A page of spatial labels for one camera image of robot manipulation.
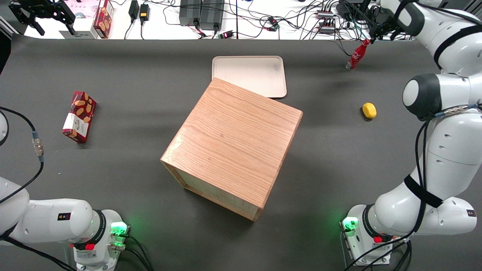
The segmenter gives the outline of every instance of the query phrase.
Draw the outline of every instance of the red cookie box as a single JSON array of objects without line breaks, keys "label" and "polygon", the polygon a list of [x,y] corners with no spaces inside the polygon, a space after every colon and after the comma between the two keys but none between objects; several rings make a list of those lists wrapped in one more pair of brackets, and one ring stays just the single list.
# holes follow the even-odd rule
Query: red cookie box
[{"label": "red cookie box", "polygon": [[94,20],[94,29],[99,34],[100,38],[107,39],[109,37],[113,16],[114,8],[110,1],[101,0]]},{"label": "red cookie box", "polygon": [[62,133],[77,143],[85,143],[89,135],[97,103],[84,91],[74,92],[72,106],[62,128]]}]

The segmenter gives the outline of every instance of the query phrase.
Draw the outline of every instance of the beige tray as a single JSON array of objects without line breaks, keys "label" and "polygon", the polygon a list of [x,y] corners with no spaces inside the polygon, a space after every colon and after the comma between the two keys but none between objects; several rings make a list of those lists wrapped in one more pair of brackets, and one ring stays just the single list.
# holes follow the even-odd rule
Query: beige tray
[{"label": "beige tray", "polygon": [[279,56],[217,56],[213,58],[214,77],[268,98],[286,96],[283,59]]}]

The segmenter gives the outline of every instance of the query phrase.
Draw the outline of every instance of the yellow sponge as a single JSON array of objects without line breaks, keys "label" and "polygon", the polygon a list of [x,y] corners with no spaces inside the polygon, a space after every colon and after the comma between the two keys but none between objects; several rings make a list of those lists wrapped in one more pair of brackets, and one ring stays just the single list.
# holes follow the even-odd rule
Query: yellow sponge
[{"label": "yellow sponge", "polygon": [[373,119],[376,117],[376,108],[372,103],[365,103],[362,107],[363,114],[368,119]]}]

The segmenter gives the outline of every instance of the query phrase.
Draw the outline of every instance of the red bottle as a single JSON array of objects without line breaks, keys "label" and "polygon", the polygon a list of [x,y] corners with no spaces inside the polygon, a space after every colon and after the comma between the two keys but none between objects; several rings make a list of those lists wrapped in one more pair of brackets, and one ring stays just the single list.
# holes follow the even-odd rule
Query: red bottle
[{"label": "red bottle", "polygon": [[370,40],[369,39],[365,39],[363,41],[363,43],[357,48],[355,49],[355,51],[353,52],[353,54],[351,55],[351,58],[350,60],[348,60],[348,63],[346,65],[347,69],[349,70],[354,70],[357,68],[358,66],[358,63],[360,62],[360,60],[363,58],[363,56],[365,55],[366,53],[366,47],[370,44]]}]

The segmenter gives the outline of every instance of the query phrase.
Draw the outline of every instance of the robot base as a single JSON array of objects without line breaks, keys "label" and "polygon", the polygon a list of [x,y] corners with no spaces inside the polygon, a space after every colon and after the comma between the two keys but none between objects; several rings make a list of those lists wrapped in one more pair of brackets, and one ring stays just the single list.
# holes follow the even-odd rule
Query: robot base
[{"label": "robot base", "polygon": [[[374,247],[377,247],[381,244],[375,244],[373,242],[373,238],[368,235],[365,227],[363,226],[363,210],[365,209],[366,205],[357,205],[353,207],[348,212],[348,217],[354,217],[358,219],[358,223],[354,224],[354,230],[349,232],[344,232],[343,235],[345,236],[346,245],[348,247],[348,251],[350,252],[351,259],[354,261],[358,259],[361,255],[365,252],[371,250]],[[366,266],[376,260],[378,257],[385,254],[387,251],[392,249],[392,244],[385,245],[377,250],[372,251],[371,253],[365,255],[363,258],[358,260],[354,265],[355,266]],[[389,264],[390,263],[390,254],[386,255],[385,257],[381,258],[374,265],[379,264]]]},{"label": "robot base", "polygon": [[110,250],[107,248],[107,245],[124,243],[125,238],[111,234],[111,224],[113,222],[121,222],[122,218],[117,212],[112,210],[102,210],[102,213],[106,217],[106,231],[101,240],[95,245],[95,250],[92,251],[93,254],[89,254],[86,251],[80,252],[74,248],[74,259],[77,263],[78,271],[113,271],[117,265],[121,252]]}]

